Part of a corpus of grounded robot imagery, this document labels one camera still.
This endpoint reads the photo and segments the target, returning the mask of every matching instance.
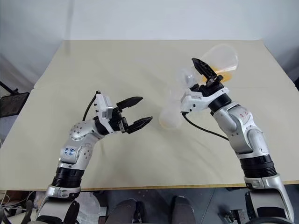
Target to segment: orange liquid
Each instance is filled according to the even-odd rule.
[[[223,76],[223,80],[221,82],[227,82],[230,80],[233,76],[228,71],[222,72],[220,75]],[[202,82],[206,82],[206,77],[203,76]]]

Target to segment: transparent plastic cup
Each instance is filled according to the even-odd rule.
[[[228,44],[219,44],[212,47],[201,58],[207,63],[216,74],[223,76],[222,82],[230,80],[234,71],[238,68],[239,57],[236,50]],[[204,83],[206,78],[202,76],[200,83]]]
[[[227,44],[214,46],[200,59],[207,63],[217,74],[223,76],[222,82],[232,78],[232,72],[237,69],[239,64],[236,50]],[[159,123],[165,129],[177,129],[181,126],[183,116],[180,111],[180,100],[185,90],[197,83],[201,84],[206,81],[206,78],[194,66],[180,70],[175,75],[175,79],[177,83],[167,87],[165,106],[159,116]]]
[[[200,59],[207,63],[217,74],[221,74],[224,77],[223,82],[232,78],[233,71],[237,69],[239,64],[236,50],[228,44],[218,44],[212,47]],[[192,66],[177,73],[176,81],[182,88],[190,88],[196,83],[204,83],[206,78]]]

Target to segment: silver robot arm segment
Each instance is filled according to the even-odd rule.
[[[181,99],[181,111],[201,111],[206,108],[227,135],[229,143],[244,171],[245,195],[249,218],[280,217],[294,221],[289,196],[274,168],[263,132],[254,123],[250,111],[232,102],[228,89],[206,63],[193,58],[195,68],[207,78],[206,85],[194,85]]]
[[[81,179],[96,142],[110,133],[133,133],[152,120],[152,117],[142,118],[128,125],[121,115],[123,109],[134,106],[140,100],[142,97],[128,98],[113,108],[108,96],[96,92],[94,106],[97,116],[87,121],[83,119],[71,128],[69,139],[60,150],[56,175],[36,215],[37,221],[57,224],[76,222],[79,204],[75,199],[81,191]]]

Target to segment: table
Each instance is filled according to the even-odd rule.
[[[299,183],[299,93],[262,41],[64,41],[0,149],[0,189],[47,188],[69,129],[98,89],[114,105],[144,97],[124,110],[128,122],[154,118],[136,133],[107,136],[95,145],[83,190],[244,186],[225,140],[186,122],[164,130],[157,119],[173,75],[223,42],[237,49],[240,60],[237,74],[224,83],[230,97],[254,114],[283,181]],[[208,110],[189,118],[222,133]]]

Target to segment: floor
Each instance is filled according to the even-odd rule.
[[[295,212],[295,223],[299,223],[299,185],[287,185],[287,192],[291,199]],[[246,211],[244,195],[247,189],[228,191],[226,188],[202,188],[202,189],[150,189],[150,190],[109,190],[104,192],[83,193],[90,194],[91,202],[80,201],[81,211],[78,217],[80,223],[97,223],[99,211],[94,203],[93,195],[107,199],[109,214],[121,201],[134,198],[142,201],[146,210],[146,222],[168,224],[171,215],[171,201],[174,196],[182,195],[189,199],[192,205],[196,222],[199,224],[223,224],[226,223],[221,214],[233,209]]]

